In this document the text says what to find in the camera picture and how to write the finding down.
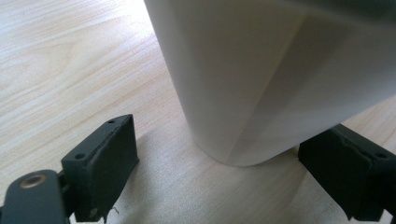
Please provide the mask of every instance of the table surface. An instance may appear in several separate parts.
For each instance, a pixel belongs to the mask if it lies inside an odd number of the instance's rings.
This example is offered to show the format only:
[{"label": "table surface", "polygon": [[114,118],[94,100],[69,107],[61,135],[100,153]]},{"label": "table surface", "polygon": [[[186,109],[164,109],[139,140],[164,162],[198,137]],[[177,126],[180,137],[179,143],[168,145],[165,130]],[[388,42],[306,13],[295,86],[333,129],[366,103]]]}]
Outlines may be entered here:
[{"label": "table surface", "polygon": [[[14,179],[60,171],[103,122],[134,114],[141,162],[108,223],[348,223],[295,149],[238,168],[194,144],[142,0],[2,1],[0,99],[1,202]],[[395,109],[393,97],[345,125],[396,152]]]}]

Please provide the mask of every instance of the white cylinder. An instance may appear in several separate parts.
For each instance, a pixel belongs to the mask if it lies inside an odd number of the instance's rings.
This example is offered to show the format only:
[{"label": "white cylinder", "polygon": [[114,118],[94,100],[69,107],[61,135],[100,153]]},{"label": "white cylinder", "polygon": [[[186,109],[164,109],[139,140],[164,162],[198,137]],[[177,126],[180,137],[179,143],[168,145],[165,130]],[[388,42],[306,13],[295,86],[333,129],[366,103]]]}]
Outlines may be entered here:
[{"label": "white cylinder", "polygon": [[146,0],[192,135],[223,163],[266,161],[396,93],[386,12],[279,2]]}]

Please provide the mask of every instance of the white cylindrical object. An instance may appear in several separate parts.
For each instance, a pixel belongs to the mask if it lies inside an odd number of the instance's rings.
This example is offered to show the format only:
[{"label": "white cylindrical object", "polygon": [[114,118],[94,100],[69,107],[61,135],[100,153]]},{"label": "white cylindrical object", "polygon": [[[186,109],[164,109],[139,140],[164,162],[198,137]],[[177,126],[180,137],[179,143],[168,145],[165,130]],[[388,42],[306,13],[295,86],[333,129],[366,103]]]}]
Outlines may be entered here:
[{"label": "white cylindrical object", "polygon": [[396,93],[393,21],[264,0],[146,5],[192,135],[223,163],[266,161]]}]

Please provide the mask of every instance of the black plastic part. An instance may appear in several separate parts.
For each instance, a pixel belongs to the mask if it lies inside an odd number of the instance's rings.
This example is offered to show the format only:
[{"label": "black plastic part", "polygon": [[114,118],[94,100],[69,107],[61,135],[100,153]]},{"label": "black plastic part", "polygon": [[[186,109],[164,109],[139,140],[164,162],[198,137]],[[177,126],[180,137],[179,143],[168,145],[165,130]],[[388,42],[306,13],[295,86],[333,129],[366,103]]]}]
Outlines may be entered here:
[{"label": "black plastic part", "polygon": [[300,162],[348,218],[378,221],[396,200],[396,156],[343,125],[300,144]]},{"label": "black plastic part", "polygon": [[42,170],[15,180],[8,187],[0,223],[69,223],[57,174]]},{"label": "black plastic part", "polygon": [[107,121],[70,151],[62,165],[79,200],[76,221],[106,219],[138,161],[132,115]]}]

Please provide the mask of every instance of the light wooden surface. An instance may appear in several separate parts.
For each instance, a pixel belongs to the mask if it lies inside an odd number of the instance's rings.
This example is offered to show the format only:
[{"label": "light wooden surface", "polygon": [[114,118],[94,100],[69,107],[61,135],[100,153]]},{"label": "light wooden surface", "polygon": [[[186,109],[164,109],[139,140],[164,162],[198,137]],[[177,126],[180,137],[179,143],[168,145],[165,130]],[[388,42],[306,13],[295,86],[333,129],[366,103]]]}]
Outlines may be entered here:
[{"label": "light wooden surface", "polygon": [[[108,223],[348,223],[295,149],[236,168],[193,143],[141,0],[2,1],[0,102],[1,202],[132,113],[141,162]],[[396,152],[395,109],[393,97],[345,124]]]}]

